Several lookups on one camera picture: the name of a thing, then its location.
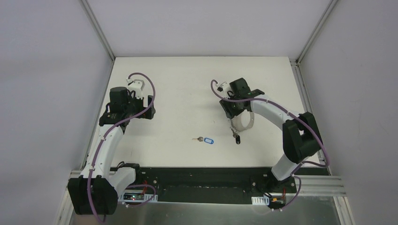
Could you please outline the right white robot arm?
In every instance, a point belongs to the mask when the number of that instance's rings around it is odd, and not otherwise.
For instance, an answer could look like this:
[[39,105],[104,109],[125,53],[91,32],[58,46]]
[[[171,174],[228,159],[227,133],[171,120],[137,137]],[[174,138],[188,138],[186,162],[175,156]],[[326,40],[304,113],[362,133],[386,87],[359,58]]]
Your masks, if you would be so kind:
[[253,127],[255,115],[262,116],[282,131],[283,155],[266,180],[270,191],[280,191],[285,180],[307,163],[306,159],[320,150],[325,151],[316,120],[310,112],[288,110],[263,91],[251,90],[244,78],[221,84],[212,80],[211,89],[220,98],[219,103],[235,136]]

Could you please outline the keyring with black key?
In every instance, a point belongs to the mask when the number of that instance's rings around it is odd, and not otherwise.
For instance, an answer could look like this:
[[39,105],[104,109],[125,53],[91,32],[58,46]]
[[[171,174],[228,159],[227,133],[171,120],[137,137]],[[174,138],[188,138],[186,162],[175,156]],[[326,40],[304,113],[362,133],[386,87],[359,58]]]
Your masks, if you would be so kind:
[[240,133],[243,131],[246,131],[248,129],[251,129],[254,126],[254,113],[253,112],[248,112],[250,115],[250,119],[249,122],[247,123],[247,125],[243,125],[242,123],[242,115],[243,113],[235,116],[234,118],[230,119],[230,129],[233,133],[233,137],[235,138],[235,142],[236,144],[240,144],[241,143],[241,139],[240,139]]

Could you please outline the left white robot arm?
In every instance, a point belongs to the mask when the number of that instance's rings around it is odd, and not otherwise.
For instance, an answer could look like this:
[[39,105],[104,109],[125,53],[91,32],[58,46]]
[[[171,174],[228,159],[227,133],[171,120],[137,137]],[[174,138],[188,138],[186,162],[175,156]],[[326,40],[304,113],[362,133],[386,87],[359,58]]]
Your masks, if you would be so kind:
[[139,189],[142,175],[134,167],[118,169],[110,174],[116,148],[129,122],[154,117],[154,96],[140,97],[135,90],[115,87],[109,92],[109,102],[99,119],[99,136],[95,151],[77,178],[68,181],[68,192],[78,215],[112,215],[124,189]]

